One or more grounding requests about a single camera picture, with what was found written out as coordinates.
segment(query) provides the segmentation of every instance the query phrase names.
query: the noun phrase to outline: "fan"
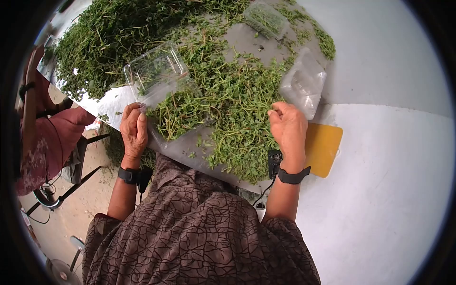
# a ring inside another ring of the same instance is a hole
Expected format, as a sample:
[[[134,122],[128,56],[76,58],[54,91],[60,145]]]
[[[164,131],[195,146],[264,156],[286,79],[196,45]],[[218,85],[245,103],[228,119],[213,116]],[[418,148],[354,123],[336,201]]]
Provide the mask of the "fan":
[[[58,284],[62,285],[80,285],[78,276],[74,272],[70,271],[70,266],[65,262],[53,259],[46,262],[47,271]]]

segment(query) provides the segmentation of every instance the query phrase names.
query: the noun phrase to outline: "right hand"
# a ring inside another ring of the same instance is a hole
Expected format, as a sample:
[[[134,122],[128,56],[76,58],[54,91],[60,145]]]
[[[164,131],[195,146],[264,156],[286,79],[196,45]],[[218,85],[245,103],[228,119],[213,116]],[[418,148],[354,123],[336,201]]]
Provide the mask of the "right hand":
[[[147,118],[141,113],[138,103],[125,107],[120,122],[120,133],[125,145],[121,166],[124,169],[138,169],[141,155],[147,145]]]
[[[276,102],[272,108],[268,111],[268,116],[271,134],[283,155],[280,167],[289,174],[299,173],[304,169],[306,161],[306,117],[294,105],[285,102]]]
[[[29,61],[29,68],[36,69],[38,64],[40,63],[41,58],[44,56],[44,46],[40,45],[33,49],[30,61]]]

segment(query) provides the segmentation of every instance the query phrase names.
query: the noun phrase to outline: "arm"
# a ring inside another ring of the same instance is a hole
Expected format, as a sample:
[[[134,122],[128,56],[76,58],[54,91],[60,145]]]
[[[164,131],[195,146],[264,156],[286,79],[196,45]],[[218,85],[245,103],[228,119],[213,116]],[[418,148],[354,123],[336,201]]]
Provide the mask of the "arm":
[[[283,160],[280,167],[287,173],[296,174],[304,169],[306,154],[307,120],[295,106],[285,102],[272,104],[274,110],[268,111],[271,133],[279,144]],[[299,188],[301,184],[283,183],[277,177],[266,202],[266,213],[262,223],[271,218],[296,219]]]
[[[147,118],[139,107],[138,103],[125,107],[120,123],[125,144],[125,155],[120,165],[123,169],[139,169],[141,155],[147,145]],[[127,184],[123,179],[117,178],[106,214],[124,221],[135,210],[135,201],[136,185]]]
[[[36,67],[42,57],[40,48],[33,50],[26,72],[26,82],[29,84],[36,80]],[[27,152],[31,148],[32,142],[36,134],[36,94],[35,89],[31,88],[26,92],[24,102],[24,117],[22,121],[22,159],[25,158]]]

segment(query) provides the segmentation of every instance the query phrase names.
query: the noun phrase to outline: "person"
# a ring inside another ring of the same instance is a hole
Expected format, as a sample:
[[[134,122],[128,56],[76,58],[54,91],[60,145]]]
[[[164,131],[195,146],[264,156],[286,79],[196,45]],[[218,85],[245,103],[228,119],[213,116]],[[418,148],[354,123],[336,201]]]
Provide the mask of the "person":
[[[270,129],[283,153],[280,167],[304,169],[307,120],[277,102]],[[128,105],[120,131],[123,169],[138,169],[147,144],[146,116]],[[260,222],[221,181],[159,153],[147,197],[117,178],[106,214],[91,221],[83,256],[85,284],[320,284],[295,223],[299,185],[276,179]]]
[[[39,188],[55,177],[76,147],[84,127],[95,117],[81,107],[70,109],[72,100],[65,98],[54,104],[49,96],[47,81],[36,69],[44,47],[33,50],[24,70],[20,90],[24,102],[22,113],[21,176],[16,181],[19,196]]]

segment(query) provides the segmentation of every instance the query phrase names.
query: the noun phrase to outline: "pink clothing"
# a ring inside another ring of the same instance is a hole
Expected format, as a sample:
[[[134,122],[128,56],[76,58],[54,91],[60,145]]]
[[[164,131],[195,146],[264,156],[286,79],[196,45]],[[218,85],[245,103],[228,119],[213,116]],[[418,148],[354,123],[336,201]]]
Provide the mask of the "pink clothing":
[[[81,107],[63,110],[49,119],[37,119],[36,140],[22,162],[17,194],[27,195],[43,185],[46,178],[54,178],[76,147],[84,127],[93,121],[95,117]]]

